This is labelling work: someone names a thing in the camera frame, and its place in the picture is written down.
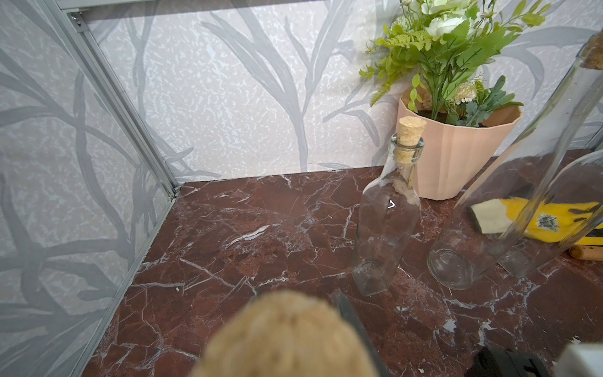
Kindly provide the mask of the short glass bottle gold label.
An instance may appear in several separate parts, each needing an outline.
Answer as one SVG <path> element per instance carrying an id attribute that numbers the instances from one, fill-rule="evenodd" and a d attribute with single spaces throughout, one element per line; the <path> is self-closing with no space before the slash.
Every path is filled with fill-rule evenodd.
<path id="1" fill-rule="evenodd" d="M 363 296 L 389 288 L 419 221 L 415 170 L 425 127 L 418 116 L 398 120 L 383 170 L 362 192 L 352 275 Z"/>

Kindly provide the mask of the tall slim glass bottle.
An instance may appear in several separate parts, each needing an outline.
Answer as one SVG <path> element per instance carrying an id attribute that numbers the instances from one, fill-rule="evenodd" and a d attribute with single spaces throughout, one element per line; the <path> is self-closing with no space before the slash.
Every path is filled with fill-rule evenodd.
<path id="1" fill-rule="evenodd" d="M 440 284 L 471 287 L 520 240 L 576 132 L 602 98 L 593 35 L 538 116 L 463 194 L 427 257 Z"/>

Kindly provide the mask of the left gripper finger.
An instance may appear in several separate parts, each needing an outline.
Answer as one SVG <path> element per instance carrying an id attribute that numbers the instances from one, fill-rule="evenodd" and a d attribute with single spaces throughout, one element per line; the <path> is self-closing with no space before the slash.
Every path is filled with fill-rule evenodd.
<path id="1" fill-rule="evenodd" d="M 381 377 L 391 377 L 391 372 L 380 358 L 378 350 L 376 350 L 373 345 L 372 340 L 362 324 L 361 319 L 358 317 L 349 297 L 343 292 L 337 291 L 334 293 L 333 302 L 338 308 L 341 317 L 354 328 L 356 334 L 361 338 L 362 343 L 370 354 L 373 365 L 378 371 L 378 375 Z"/>

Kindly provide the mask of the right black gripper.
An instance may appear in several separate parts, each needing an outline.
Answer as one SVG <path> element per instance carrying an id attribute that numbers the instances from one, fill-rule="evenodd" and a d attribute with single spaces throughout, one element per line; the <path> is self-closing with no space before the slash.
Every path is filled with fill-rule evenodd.
<path id="1" fill-rule="evenodd" d="M 532 353 L 499 347 L 483 347 L 474 357 L 466 377 L 547 377 L 551 374 L 543 362 Z"/>

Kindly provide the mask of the glass bottle with red label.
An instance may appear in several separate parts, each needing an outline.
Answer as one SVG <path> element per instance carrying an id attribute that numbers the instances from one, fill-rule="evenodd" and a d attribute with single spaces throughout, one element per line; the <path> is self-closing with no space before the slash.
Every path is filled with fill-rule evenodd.
<path id="1" fill-rule="evenodd" d="M 377 376 L 354 327 L 328 301 L 260 295 L 210 339 L 191 376 Z"/>

